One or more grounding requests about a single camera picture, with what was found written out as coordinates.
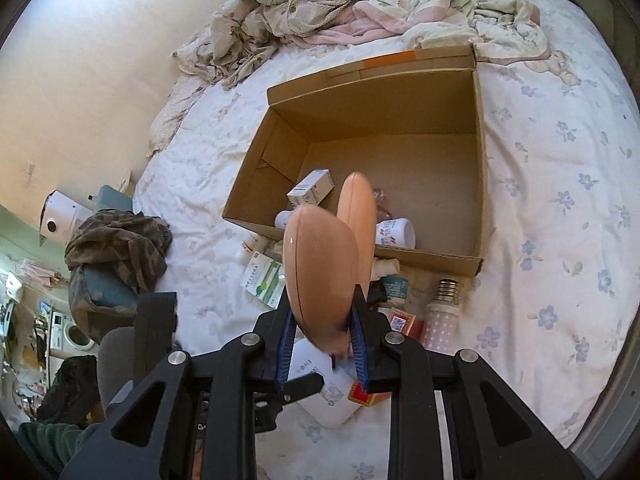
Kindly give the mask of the green sleeved left forearm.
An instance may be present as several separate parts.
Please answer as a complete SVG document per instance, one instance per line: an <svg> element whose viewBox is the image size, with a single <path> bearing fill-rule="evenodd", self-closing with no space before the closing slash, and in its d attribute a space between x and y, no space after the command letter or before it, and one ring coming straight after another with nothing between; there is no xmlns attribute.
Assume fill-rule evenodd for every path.
<svg viewBox="0 0 640 480"><path fill-rule="evenodd" d="M101 424L80 429L69 424L23 422L13 434L37 470L47 479L57 479L66 464L100 428Z"/></svg>

